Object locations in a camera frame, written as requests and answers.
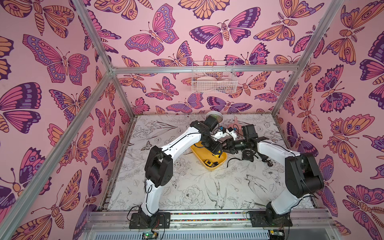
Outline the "yellow plastic storage box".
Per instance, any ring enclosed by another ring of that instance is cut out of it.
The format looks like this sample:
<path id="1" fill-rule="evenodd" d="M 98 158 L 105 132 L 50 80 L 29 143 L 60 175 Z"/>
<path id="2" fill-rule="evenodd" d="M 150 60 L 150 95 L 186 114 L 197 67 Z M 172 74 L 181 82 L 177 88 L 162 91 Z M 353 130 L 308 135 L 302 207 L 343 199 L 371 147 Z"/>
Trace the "yellow plastic storage box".
<path id="1" fill-rule="evenodd" d="M 202 165 L 209 171 L 214 171 L 220 167 L 227 160 L 227 153 L 224 153 L 221 156 L 215 156 L 210 151 L 208 151 L 201 142 L 198 142 L 190 147 L 195 156 L 199 159 Z M 215 168 L 208 168 L 205 165 L 205 161 L 210 160 L 211 162 L 218 162 L 219 165 Z"/>

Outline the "yellow black tape measure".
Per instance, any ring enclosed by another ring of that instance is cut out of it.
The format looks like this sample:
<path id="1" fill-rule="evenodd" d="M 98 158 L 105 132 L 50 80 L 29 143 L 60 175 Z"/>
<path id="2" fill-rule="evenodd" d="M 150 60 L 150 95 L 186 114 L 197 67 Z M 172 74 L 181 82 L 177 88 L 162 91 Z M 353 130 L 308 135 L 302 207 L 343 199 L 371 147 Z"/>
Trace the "yellow black tape measure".
<path id="1" fill-rule="evenodd" d="M 206 160 L 204 163 L 208 168 L 215 168 L 219 165 L 218 162 L 211 162 L 210 160 Z"/>

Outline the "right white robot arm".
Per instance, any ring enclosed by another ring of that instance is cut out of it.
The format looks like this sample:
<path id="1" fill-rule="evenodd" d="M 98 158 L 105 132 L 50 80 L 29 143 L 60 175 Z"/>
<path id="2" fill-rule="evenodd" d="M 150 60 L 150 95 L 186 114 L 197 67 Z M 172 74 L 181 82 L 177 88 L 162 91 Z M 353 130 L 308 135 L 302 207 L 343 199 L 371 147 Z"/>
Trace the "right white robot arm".
<path id="1" fill-rule="evenodd" d="M 260 137 L 254 125 L 243 126 L 242 132 L 242 139 L 229 138 L 224 141 L 224 152 L 236 154 L 250 150 L 261 158 L 272 159 L 285 168 L 286 188 L 267 204 L 266 217 L 285 217 L 302 199 L 324 188 L 324 178 L 313 154 L 288 150 L 267 137 Z"/>

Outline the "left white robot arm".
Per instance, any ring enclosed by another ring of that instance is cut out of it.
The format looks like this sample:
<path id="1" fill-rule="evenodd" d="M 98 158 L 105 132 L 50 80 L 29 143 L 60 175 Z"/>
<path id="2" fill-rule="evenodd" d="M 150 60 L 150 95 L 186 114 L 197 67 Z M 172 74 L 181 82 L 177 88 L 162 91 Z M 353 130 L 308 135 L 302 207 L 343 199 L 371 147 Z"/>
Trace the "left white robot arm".
<path id="1" fill-rule="evenodd" d="M 217 119 L 212 116 L 208 116 L 205 121 L 193 121 L 184 133 L 169 144 L 150 149 L 145 165 L 145 198 L 139 208 L 142 216 L 151 218 L 159 211 L 163 187 L 174 173 L 174 161 L 191 146 L 200 142 L 212 154 L 222 153 L 221 139 L 227 137 L 228 132 L 217 131 L 213 135 L 212 131 L 218 125 Z"/>

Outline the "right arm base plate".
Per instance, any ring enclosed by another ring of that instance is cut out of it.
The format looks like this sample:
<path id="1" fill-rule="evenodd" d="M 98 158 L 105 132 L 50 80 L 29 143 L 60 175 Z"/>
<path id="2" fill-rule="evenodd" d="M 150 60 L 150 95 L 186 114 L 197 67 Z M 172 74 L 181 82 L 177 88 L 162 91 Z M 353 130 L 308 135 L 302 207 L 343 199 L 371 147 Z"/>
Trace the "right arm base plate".
<path id="1" fill-rule="evenodd" d="M 252 227 L 263 228 L 280 228 L 292 227 L 293 223 L 290 214 L 277 215 L 271 210 L 266 211 L 249 211 L 248 218 L 251 221 Z"/>

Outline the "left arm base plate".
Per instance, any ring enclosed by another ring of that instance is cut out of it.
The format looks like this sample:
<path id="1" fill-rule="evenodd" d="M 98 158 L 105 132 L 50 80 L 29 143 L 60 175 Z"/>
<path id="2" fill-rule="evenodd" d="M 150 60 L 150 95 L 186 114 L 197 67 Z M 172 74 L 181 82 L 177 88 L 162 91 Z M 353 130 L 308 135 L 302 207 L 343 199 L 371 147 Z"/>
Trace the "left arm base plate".
<path id="1" fill-rule="evenodd" d="M 156 213 L 148 217 L 144 213 L 133 213 L 130 219 L 130 229 L 169 229 L 171 213 Z"/>

